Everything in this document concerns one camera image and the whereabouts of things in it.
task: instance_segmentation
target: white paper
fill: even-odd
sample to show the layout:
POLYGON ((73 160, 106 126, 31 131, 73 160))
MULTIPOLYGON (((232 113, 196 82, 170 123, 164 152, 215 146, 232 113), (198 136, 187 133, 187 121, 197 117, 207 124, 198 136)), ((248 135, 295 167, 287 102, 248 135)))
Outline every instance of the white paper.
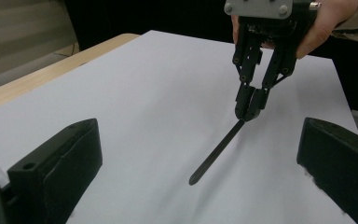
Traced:
MULTIPOLYGON (((266 71, 271 50, 256 68, 266 71)), ((305 57, 195 186, 237 119, 234 45, 149 32, 0 106, 7 170, 65 126, 99 122, 103 167, 68 223, 353 223, 296 154, 305 117, 356 132, 331 60, 305 57)))

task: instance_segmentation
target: black rod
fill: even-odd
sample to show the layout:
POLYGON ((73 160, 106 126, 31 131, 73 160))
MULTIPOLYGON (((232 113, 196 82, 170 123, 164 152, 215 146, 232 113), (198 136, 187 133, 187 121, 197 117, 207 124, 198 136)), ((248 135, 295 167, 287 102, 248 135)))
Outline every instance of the black rod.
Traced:
POLYGON ((241 129, 245 121, 243 119, 238 120, 237 124, 229 131, 225 138, 217 145, 217 147, 212 151, 212 153, 206 158, 206 160, 202 163, 199 169, 194 172, 194 174, 190 177, 188 181, 189 185, 195 185, 202 176, 206 173, 206 171, 211 167, 213 162, 217 159, 217 157, 222 153, 222 151, 226 148, 228 143, 234 138, 234 136, 238 133, 241 129))

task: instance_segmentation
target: white surface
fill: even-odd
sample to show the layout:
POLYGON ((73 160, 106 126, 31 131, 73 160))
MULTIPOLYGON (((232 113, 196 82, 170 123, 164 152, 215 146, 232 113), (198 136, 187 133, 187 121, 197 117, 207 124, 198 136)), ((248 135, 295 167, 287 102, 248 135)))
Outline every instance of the white surface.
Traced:
MULTIPOLYGON (((0 166, 71 123, 97 118, 103 167, 68 223, 353 223, 296 164, 305 117, 356 132, 326 59, 298 61, 261 115, 188 185, 236 123, 233 52, 228 43, 142 35, 0 106, 0 166)), ((254 84, 270 55, 264 49, 254 84)))

